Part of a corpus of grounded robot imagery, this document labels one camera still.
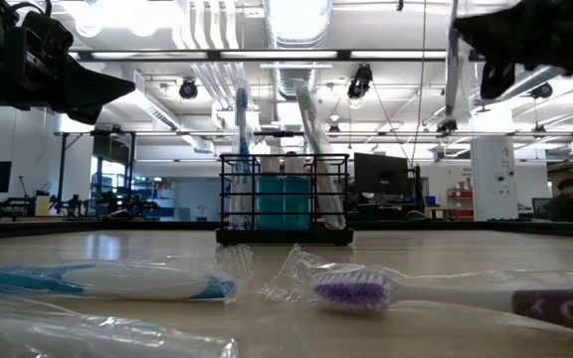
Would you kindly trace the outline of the teal mouthwash bottle white cap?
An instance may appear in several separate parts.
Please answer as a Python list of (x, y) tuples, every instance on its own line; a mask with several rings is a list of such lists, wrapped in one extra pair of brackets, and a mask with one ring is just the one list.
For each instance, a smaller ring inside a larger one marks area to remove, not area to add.
[(284, 185), (280, 160), (277, 157), (262, 157), (260, 174), (256, 226), (258, 230), (277, 230), (284, 223)]
[(308, 178), (303, 176), (304, 159), (288, 157), (285, 160), (285, 223), (290, 230), (309, 229), (309, 191)]

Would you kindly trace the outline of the green white toothbrush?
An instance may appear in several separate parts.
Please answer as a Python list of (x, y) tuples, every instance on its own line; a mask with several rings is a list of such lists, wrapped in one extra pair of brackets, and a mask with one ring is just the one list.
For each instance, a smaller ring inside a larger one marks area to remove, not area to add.
[(238, 342), (0, 295), (0, 358), (239, 358)]
[(295, 96), (302, 118), (304, 137), (308, 146), (314, 155), (314, 172), (315, 159), (318, 154), (331, 153), (328, 136), (326, 135), (323, 125), (317, 119), (317, 104), (309, 88), (308, 82), (304, 80), (294, 81)]

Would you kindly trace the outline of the white pillar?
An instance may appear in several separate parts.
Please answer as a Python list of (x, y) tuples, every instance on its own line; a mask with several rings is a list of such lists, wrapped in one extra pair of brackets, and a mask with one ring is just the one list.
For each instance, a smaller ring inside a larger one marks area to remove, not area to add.
[(471, 144), (476, 221), (518, 218), (511, 137), (480, 136)]

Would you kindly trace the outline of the blue white toothbrush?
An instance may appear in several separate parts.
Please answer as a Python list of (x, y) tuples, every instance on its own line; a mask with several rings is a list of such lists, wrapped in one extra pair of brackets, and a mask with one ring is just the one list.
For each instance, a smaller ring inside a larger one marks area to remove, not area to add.
[(233, 197), (231, 198), (230, 205), (232, 215), (230, 216), (229, 228), (232, 230), (245, 230), (247, 219), (244, 215), (245, 197), (242, 193), (245, 191), (244, 187), (246, 185), (246, 177), (242, 176), (242, 173), (246, 172), (249, 150), (246, 137), (246, 108), (242, 105), (238, 106), (236, 109), (236, 122), (239, 129), (239, 145), (237, 156), (235, 157), (235, 176), (233, 177), (231, 186)]
[(213, 257), (171, 256), (160, 261), (0, 263), (0, 292), (124, 300), (228, 301), (253, 272), (254, 256), (247, 246), (225, 248)]
[[(248, 95), (247, 95), (247, 90), (246, 90), (245, 88), (238, 88), (238, 89), (237, 89), (237, 93), (236, 93), (236, 109), (237, 109), (237, 107), (240, 106), (240, 105), (242, 105), (242, 106), (244, 106), (244, 107), (246, 108), (246, 114), (247, 114), (247, 109), (248, 109)], [(246, 117), (246, 137), (247, 137), (247, 145), (248, 145), (248, 150), (249, 150), (249, 144), (248, 144), (249, 132), (248, 132), (248, 130), (247, 130), (247, 117)], [(249, 179), (250, 179), (249, 173), (251, 172), (250, 151), (249, 151), (249, 154), (248, 154), (248, 156), (247, 156), (247, 161), (248, 161), (248, 163), (247, 163), (246, 172), (245, 172), (245, 173), (242, 173), (242, 176), (245, 176), (245, 177), (246, 177), (246, 185), (245, 185), (245, 187), (244, 187), (245, 191), (242, 193), (242, 195), (245, 197), (245, 200), (244, 200), (244, 209), (245, 209), (244, 215), (246, 216), (246, 219), (247, 219), (246, 229), (245, 229), (245, 230), (247, 230), (247, 229), (249, 228), (249, 226), (250, 226), (250, 224), (249, 224), (250, 219), (249, 219), (249, 216), (247, 215), (247, 212), (249, 211), (249, 207), (251, 206), (251, 204), (249, 203), (250, 197), (247, 195), (247, 193), (250, 192), (250, 189), (249, 189), (249, 185), (250, 185), (250, 183), (249, 183)]]

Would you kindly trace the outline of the red white toothbrush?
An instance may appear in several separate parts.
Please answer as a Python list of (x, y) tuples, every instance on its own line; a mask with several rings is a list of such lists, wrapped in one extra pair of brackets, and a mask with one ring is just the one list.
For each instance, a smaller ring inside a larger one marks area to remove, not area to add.
[(315, 159), (317, 205), (326, 229), (345, 228), (342, 189), (337, 181), (342, 179), (340, 157), (331, 153), (318, 154)]

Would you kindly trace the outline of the purple white toothbrush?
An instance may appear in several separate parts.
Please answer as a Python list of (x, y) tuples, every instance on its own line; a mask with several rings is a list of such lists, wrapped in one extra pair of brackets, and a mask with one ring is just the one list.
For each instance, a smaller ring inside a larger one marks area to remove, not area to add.
[(402, 301), (436, 302), (513, 314), (573, 330), (573, 269), (408, 275), (385, 267), (329, 262), (295, 245), (261, 295), (352, 312), (382, 311)]
[(466, 80), (469, 69), (465, 56), (467, 46), (461, 40), (460, 32), (455, 28), (455, 20), (466, 15), (469, 0), (453, 0), (451, 19), (448, 29), (446, 57), (445, 119), (459, 122), (470, 112), (469, 87)]

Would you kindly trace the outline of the person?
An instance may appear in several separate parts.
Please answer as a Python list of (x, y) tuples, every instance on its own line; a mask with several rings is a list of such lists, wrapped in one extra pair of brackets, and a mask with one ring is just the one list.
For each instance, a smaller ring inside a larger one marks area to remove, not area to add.
[(546, 218), (553, 222), (573, 222), (573, 178), (558, 183), (559, 194), (551, 198), (546, 207)]

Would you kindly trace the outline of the red shelf rack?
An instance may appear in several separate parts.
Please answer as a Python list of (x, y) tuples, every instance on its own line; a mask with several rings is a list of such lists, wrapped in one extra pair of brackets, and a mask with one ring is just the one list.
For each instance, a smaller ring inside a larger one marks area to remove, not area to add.
[(471, 189), (448, 189), (446, 217), (453, 221), (472, 221), (475, 218), (474, 192)]

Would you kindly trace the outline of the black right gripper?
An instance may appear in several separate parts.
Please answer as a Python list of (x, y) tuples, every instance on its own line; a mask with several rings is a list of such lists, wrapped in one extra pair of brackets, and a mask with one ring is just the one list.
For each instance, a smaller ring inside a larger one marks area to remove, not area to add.
[(454, 29), (485, 58), (480, 95), (495, 99), (515, 82), (515, 66), (554, 66), (573, 76), (573, 0), (521, 0), (502, 10), (458, 17)]

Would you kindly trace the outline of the silver ventilation duct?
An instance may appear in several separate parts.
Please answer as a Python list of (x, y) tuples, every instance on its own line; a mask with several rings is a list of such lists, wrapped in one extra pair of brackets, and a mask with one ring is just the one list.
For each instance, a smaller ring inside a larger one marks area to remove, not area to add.
[[(332, 15), (332, 0), (263, 0), (270, 48), (315, 50), (325, 47)], [(315, 69), (274, 70), (278, 94), (295, 100), (294, 80), (317, 78)]]

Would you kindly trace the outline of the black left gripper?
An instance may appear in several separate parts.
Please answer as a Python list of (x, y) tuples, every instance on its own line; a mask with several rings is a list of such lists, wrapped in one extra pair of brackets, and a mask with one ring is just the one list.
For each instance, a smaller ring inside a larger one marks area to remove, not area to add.
[(32, 101), (94, 124), (103, 105), (135, 90), (134, 82), (81, 66), (69, 55), (74, 36), (48, 14), (0, 8), (0, 19), (0, 60)]

